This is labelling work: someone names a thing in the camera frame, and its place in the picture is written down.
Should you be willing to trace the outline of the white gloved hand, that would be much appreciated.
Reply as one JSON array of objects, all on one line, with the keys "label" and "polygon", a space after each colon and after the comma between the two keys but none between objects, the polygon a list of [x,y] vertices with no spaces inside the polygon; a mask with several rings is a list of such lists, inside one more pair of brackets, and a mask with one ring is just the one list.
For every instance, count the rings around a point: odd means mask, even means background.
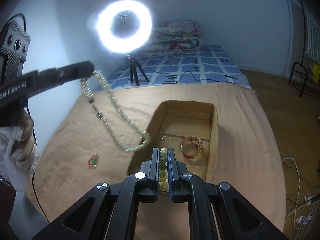
[{"label": "white gloved hand", "polygon": [[33,133],[34,121],[23,109],[1,124],[1,181],[18,192],[27,189],[39,163]]}]

